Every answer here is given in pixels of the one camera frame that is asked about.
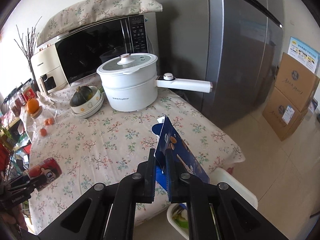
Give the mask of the person's left hand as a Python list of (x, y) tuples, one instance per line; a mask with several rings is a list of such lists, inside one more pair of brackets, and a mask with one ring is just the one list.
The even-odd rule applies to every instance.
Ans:
[(13, 207), (9, 213), (7, 211), (1, 212), (1, 217), (6, 223), (18, 224), (23, 230), (28, 231), (21, 204)]

